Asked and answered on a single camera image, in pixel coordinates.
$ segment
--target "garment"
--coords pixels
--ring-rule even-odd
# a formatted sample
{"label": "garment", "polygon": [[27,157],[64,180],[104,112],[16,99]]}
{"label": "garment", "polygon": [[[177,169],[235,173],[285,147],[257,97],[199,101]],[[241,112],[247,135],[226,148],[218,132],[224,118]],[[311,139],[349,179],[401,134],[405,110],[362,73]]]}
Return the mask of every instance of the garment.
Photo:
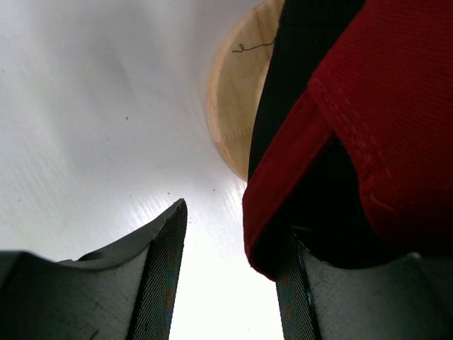
{"label": "garment", "polygon": [[316,68],[249,180],[244,241],[256,270],[275,277],[279,228],[288,223],[282,207],[337,138],[380,239],[399,251],[450,254],[451,23],[448,1],[365,3]]}

